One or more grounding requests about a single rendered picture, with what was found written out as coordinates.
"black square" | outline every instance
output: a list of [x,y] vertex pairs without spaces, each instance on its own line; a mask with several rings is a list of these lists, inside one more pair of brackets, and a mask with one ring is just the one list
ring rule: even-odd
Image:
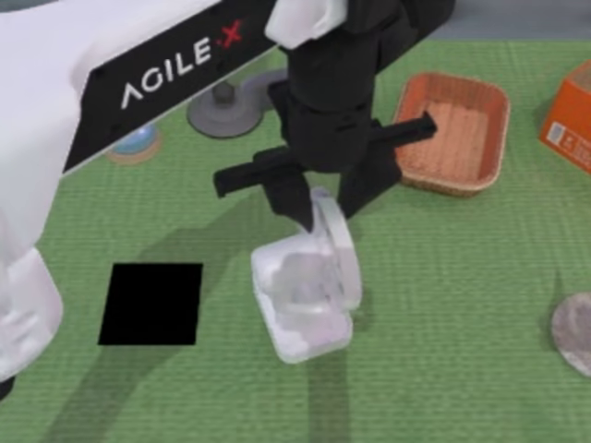
[[99,345],[193,345],[203,265],[115,263]]

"orange box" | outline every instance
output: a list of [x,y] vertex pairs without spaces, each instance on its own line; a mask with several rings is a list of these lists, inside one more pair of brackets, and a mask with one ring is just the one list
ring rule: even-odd
[[591,173],[591,60],[562,82],[539,139]]

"green surface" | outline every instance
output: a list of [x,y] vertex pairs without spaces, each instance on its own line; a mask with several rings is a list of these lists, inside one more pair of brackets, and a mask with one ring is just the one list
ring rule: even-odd
[[[274,115],[212,142],[178,112],[153,161],[99,159],[67,178],[41,242],[66,316],[0,405],[0,442],[588,442],[591,383],[552,351],[545,322],[563,294],[591,287],[591,183],[537,126],[590,49],[428,42],[380,78],[384,122],[422,70],[502,86],[513,111],[501,178],[472,199],[398,187],[352,221],[367,286],[356,335],[306,365],[278,361],[251,292],[250,251],[290,223],[259,189],[218,200],[211,186],[213,171],[279,142]],[[196,347],[95,345],[111,265],[134,260],[205,262]]]

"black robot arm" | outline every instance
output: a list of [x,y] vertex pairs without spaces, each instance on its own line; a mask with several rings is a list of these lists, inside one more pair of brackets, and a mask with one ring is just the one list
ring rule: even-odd
[[432,137],[436,127],[428,115],[404,134],[372,120],[375,77],[444,23],[453,5],[454,0],[349,0],[340,28],[284,50],[287,80],[271,85],[269,95],[286,147],[264,151],[231,174],[217,173],[218,195],[248,186],[245,177],[257,171],[271,209],[311,230],[305,171],[340,175],[338,201],[347,218],[398,183],[402,173],[393,148]]

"blue object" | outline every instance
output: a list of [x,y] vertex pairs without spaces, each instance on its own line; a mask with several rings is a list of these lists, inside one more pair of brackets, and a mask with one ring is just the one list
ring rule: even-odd
[[113,148],[113,152],[121,155],[138,154],[149,148],[157,137],[158,131],[155,125],[144,126],[119,141]]

